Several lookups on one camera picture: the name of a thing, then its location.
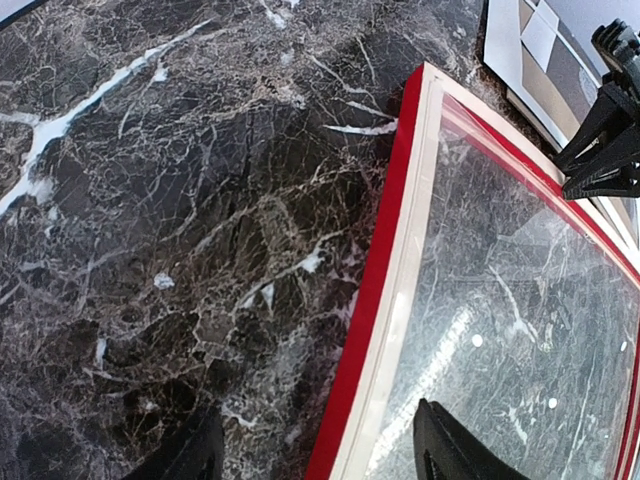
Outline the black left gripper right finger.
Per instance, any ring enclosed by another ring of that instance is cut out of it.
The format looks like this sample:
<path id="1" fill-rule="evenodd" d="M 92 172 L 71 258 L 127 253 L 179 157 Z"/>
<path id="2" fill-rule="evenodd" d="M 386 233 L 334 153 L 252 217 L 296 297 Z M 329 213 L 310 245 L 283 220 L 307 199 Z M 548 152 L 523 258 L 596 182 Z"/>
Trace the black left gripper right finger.
<path id="1" fill-rule="evenodd" d="M 419 401 L 413 419 L 413 450 L 420 480 L 527 480 L 436 401 Z"/>

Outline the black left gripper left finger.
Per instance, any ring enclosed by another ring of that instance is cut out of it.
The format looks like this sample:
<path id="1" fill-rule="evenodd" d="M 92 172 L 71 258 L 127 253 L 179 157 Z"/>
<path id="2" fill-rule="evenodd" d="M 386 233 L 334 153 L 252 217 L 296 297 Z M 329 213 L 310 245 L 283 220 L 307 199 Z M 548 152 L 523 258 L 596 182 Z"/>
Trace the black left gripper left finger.
<path id="1" fill-rule="evenodd" d="M 219 409 L 199 407 L 124 479 L 220 480 L 223 463 L 224 430 Z"/>

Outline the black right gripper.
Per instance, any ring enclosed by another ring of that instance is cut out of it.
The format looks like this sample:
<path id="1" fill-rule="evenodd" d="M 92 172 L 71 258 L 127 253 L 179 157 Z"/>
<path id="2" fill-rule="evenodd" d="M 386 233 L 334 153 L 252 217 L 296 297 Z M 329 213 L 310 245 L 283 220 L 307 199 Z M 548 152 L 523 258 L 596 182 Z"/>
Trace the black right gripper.
<path id="1" fill-rule="evenodd" d="M 631 26 L 616 18 L 599 26 L 591 43 L 611 74 L 639 84 L 639 35 Z M 607 82 L 576 134 L 554 157 L 570 178 L 563 198 L 638 198 L 639 165 L 631 164 L 638 155 L 639 102 L 616 82 Z"/>

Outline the dark flower photo print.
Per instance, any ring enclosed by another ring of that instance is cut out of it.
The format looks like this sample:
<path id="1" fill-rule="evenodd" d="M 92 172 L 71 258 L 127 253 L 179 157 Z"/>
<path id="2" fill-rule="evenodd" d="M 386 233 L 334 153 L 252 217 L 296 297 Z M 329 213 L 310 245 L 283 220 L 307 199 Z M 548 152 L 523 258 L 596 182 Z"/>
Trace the dark flower photo print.
<path id="1" fill-rule="evenodd" d="M 591 38 L 606 23 L 597 1 L 548 1 L 559 19 L 547 75 L 582 122 L 596 100 L 602 76 L 608 71 Z"/>

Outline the red wooden picture frame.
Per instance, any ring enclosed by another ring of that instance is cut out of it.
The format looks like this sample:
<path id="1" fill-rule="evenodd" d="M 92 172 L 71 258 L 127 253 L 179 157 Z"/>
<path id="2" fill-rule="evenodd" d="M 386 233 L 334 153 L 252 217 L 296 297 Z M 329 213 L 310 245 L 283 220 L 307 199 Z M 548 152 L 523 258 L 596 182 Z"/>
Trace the red wooden picture frame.
<path id="1" fill-rule="evenodd" d="M 364 470 L 380 425 L 376 408 L 388 395 L 382 367 L 403 337 L 400 297 L 420 195 L 430 191 L 428 157 L 437 148 L 443 99 L 452 97 L 495 139 L 506 157 L 579 224 L 625 270 L 639 290 L 639 243 L 618 200 L 567 201 L 562 173 L 517 129 L 431 64 L 408 79 L 371 249 L 324 418 L 307 467 L 310 479 L 368 479 Z M 626 423 L 615 475 L 639 475 L 639 323 Z"/>

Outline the brown cardboard backing board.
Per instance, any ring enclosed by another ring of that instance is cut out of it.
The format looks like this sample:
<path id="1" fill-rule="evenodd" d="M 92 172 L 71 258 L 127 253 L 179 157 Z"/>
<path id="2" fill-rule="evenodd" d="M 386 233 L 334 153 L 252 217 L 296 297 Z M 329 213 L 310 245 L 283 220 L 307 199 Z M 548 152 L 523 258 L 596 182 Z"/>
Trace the brown cardboard backing board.
<path id="1" fill-rule="evenodd" d="M 515 33 L 511 91 L 518 105 L 556 149 L 561 149 L 578 128 L 578 119 L 561 92 L 558 60 L 572 56 L 558 36 L 560 21 L 545 1 L 514 1 Z"/>

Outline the clear acrylic sheet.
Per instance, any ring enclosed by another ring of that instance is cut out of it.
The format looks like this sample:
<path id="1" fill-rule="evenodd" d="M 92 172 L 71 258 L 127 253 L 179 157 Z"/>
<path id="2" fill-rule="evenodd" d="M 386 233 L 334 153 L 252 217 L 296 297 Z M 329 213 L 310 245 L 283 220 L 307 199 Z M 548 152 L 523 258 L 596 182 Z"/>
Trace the clear acrylic sheet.
<path id="1" fill-rule="evenodd" d="M 427 400 L 528 478 L 612 478 L 636 283 L 450 96 L 436 138 L 365 477 L 415 477 L 413 418 Z"/>

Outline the white photo mat board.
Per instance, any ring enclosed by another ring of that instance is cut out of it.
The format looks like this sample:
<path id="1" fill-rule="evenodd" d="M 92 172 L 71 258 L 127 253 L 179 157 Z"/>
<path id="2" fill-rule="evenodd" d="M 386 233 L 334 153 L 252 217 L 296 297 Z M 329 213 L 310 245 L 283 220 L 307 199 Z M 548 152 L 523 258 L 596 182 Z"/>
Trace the white photo mat board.
<path id="1" fill-rule="evenodd" d="M 491 69 L 506 85 L 507 99 L 516 106 L 516 108 L 540 133 L 535 124 L 527 118 L 527 114 L 518 105 L 517 98 L 511 91 L 511 87 L 514 85 L 513 60 L 515 57 L 514 41 L 516 40 L 515 7 L 512 5 L 513 2 L 514 1 L 489 1 L 487 3 L 483 61 L 485 65 L 489 67 L 489 69 Z M 628 14 L 632 19 L 632 25 L 634 27 L 639 25 L 639 12 L 637 10 L 639 5 L 637 3 L 633 1 L 597 2 L 597 9 L 605 17 L 606 21 Z M 544 134 L 540 133 L 540 135 L 555 151 L 560 151 L 563 148 L 556 149 Z"/>

